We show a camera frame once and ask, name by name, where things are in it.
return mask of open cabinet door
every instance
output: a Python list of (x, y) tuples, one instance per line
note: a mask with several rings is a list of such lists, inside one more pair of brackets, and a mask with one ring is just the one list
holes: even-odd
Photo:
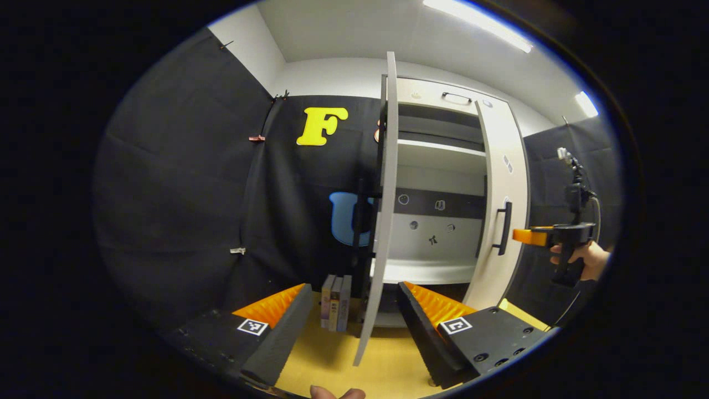
[(487, 155), (487, 207), (480, 254), (465, 305), (497, 306), (517, 267), (522, 244), (511, 239), (527, 223), (524, 143), (509, 105), (488, 97), (475, 101)]
[(367, 308), (364, 313), (364, 323), (359, 336), (357, 354), (354, 356), (354, 366), (358, 366), (364, 355), (369, 337), (372, 335), (376, 314), (379, 311), (381, 292), (384, 288), (384, 269), (389, 257), (389, 239), (393, 221), (394, 197), (396, 196), (396, 166), (398, 141), (398, 102), (396, 101), (396, 61), (394, 53), (386, 53), (386, 120), (381, 121), (379, 140), (384, 146), (381, 171), (381, 206), (376, 218), (374, 230), (374, 251), (376, 253), (374, 276), (369, 286)]

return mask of book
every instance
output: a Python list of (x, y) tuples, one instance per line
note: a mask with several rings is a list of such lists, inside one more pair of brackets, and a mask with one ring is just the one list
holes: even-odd
[(345, 275), (340, 290), (340, 309), (337, 314), (337, 330), (347, 331), (347, 319), (350, 317), (350, 295), (352, 292), (352, 276)]
[(328, 328), (328, 320), (330, 319), (330, 290), (333, 288), (333, 283), (335, 282), (335, 275), (328, 274), (325, 282), (323, 283), (323, 289), (320, 294), (320, 327)]
[(330, 319), (329, 330), (337, 331), (337, 313), (340, 310), (340, 291), (342, 290), (342, 277), (336, 277), (330, 291)]

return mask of sticker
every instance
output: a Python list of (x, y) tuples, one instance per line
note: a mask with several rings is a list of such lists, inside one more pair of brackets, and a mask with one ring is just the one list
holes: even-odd
[(308, 117), (303, 128), (303, 135), (296, 139), (299, 146), (324, 146), (328, 140), (323, 137), (323, 129), (328, 135), (337, 130), (337, 119), (345, 120), (350, 115), (344, 108), (309, 107), (304, 111)]
[(261, 335), (264, 331), (266, 331), (266, 326), (268, 326), (267, 323), (246, 319), (243, 323), (241, 323), (241, 325), (237, 329), (243, 332), (247, 332), (249, 334)]
[(470, 323), (468, 323), (468, 321), (462, 317), (458, 317), (457, 319), (453, 320), (448, 320), (447, 322), (441, 323), (441, 325), (446, 330), (448, 335), (453, 335), (457, 332), (473, 328), (473, 326), (471, 326)]

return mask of fluorescent light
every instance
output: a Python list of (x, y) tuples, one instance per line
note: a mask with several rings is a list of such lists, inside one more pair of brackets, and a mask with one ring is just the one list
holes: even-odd
[(532, 51), (532, 45), (529, 44), (524, 37), (518, 35), (515, 31), (504, 26), (502, 23), (499, 23), (494, 18), (487, 16), (482, 11), (473, 8), (471, 4), (455, 0), (423, 0), (423, 5), (456, 16), (473, 25), (477, 25), (525, 53)]
[(579, 106), (581, 106), (581, 109), (583, 109), (587, 117), (591, 118), (592, 116), (598, 115), (598, 110), (585, 92), (578, 93), (574, 98), (576, 98), (576, 102), (579, 103)]

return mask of white shelf board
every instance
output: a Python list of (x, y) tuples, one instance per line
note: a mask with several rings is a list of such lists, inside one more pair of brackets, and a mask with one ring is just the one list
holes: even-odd
[(487, 169), (481, 151), (414, 140), (398, 140), (397, 144), (399, 165), (468, 174), (484, 174)]
[[(463, 284), (470, 283), (475, 271), (475, 262), (469, 264), (451, 261), (412, 261), (387, 259), (384, 270), (384, 283), (398, 284), (408, 281), (412, 284)], [(370, 276), (374, 275), (374, 259)]]

